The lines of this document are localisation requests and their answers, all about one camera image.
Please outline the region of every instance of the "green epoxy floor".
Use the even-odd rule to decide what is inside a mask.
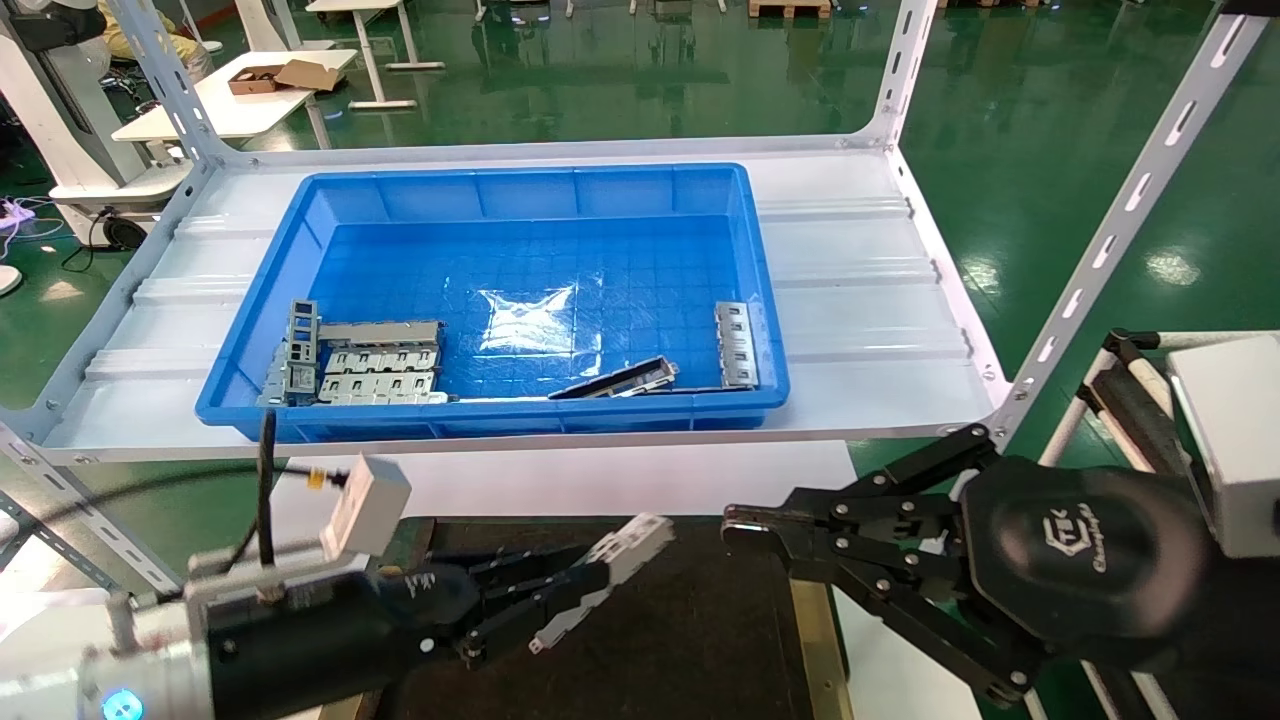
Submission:
[[[383,72],[398,113],[353,114],[370,99],[361,67],[320,101],[337,147],[543,142],[639,137],[791,135],[860,127],[872,111],[896,3],[852,0],[829,22],[748,20],[745,1],[640,4],[585,0],[572,20],[545,5],[494,8],[472,22],[468,0],[412,0],[419,53],[444,73]],[[1011,375],[1066,282],[1198,45],[1210,0],[1053,0],[1037,10],[951,8],[936,15],[902,146],[970,295]],[[302,36],[355,47],[347,19],[329,27],[298,10]],[[394,15],[370,26],[380,63],[403,59]],[[206,33],[225,60],[246,50],[238,23]],[[1106,328],[1248,329],[1280,325],[1280,42],[1268,32],[1245,64],[1124,259],[1082,341],[1068,352],[1015,451],[1038,452]],[[296,113],[248,149],[311,149]],[[38,170],[0,181],[3,192]],[[52,243],[60,254],[65,242]],[[0,299],[0,404],[29,404],[93,313],[125,258],[102,255],[84,275],[60,254],[20,246],[26,284]],[[860,468],[916,446],[854,443]],[[1116,461],[1084,428],[1068,464]],[[86,468],[102,489],[182,466]],[[0,486],[35,509],[47,501],[0,460]],[[234,542],[251,516],[252,480],[172,488],[122,502],[119,519],[173,568]],[[78,528],[65,534],[114,577],[129,571]],[[79,583],[64,574],[55,584]],[[132,587],[141,588],[133,578]],[[1053,673],[1042,697],[1070,717],[1098,717],[1078,671]]]

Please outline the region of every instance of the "robotic arm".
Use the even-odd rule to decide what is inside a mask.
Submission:
[[[959,501],[927,492],[965,470],[978,474]],[[982,425],[840,491],[730,506],[722,536],[838,587],[1000,706],[1056,657],[1266,682],[1280,671],[1277,638],[1249,621],[1270,612],[1280,573],[1225,557],[1185,479],[1043,468],[998,455]],[[941,555],[900,544],[938,536]]]
[[[536,653],[673,538],[669,520],[640,515],[590,547],[355,569],[385,550],[407,498],[393,462],[361,459],[329,525],[278,547],[278,565],[228,573],[227,552],[197,556],[180,597],[134,614],[122,594],[108,623],[99,611],[28,633],[23,674],[0,679],[0,720],[273,720],[428,664]]]

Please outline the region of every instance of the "slotted metal upright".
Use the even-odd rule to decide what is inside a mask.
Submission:
[[[1004,446],[1276,14],[1271,5],[1222,4],[1010,382],[899,147],[936,0],[902,0],[874,114],[847,135],[292,152],[241,152],[221,142],[164,42],[151,1],[111,0],[192,170],[35,405],[0,409],[0,452],[59,501],[84,502],[79,519],[108,547],[156,589],[174,589],[179,574],[92,506],[74,468],[253,455],[236,430],[201,424],[193,407],[305,177],[374,168],[696,161],[740,163],[751,177],[792,378],[790,401],[762,428],[317,443],[278,452],[330,464],[358,452],[396,455],[436,475],[431,502],[415,495],[428,512],[515,514],[494,495],[495,471],[566,487],[566,477],[579,482],[589,471],[599,487],[573,486],[572,502],[534,497],[524,514],[692,514],[718,512],[730,501],[778,502],[797,482],[847,482],[852,471],[838,441],[934,436],[980,420]],[[826,475],[814,479],[795,469]],[[684,474],[682,484],[645,484],[671,474]],[[449,492],[438,492],[440,483]]]

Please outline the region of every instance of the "wooden pallet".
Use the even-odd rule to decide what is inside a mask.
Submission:
[[[746,5],[748,17],[759,18],[760,8],[782,8],[783,18],[796,17],[796,8],[813,8],[818,10],[819,18],[831,17],[831,0],[750,0]]]

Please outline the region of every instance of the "blue led light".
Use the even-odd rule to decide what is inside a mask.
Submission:
[[[102,701],[105,720],[142,720],[142,701],[132,691],[115,691]]]

